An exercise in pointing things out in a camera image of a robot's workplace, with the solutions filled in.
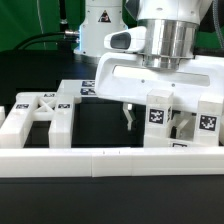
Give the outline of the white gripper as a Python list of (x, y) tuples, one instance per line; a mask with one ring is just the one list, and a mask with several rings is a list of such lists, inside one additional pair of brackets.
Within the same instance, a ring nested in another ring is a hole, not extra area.
[(224, 52), (193, 53), (195, 27), (185, 25), (138, 26), (109, 34), (109, 50), (98, 64), (95, 91), (98, 97), (121, 101), (132, 130), (134, 104), (144, 105), (152, 90), (173, 95), (173, 139), (192, 139), (197, 104), (204, 94), (224, 97)]

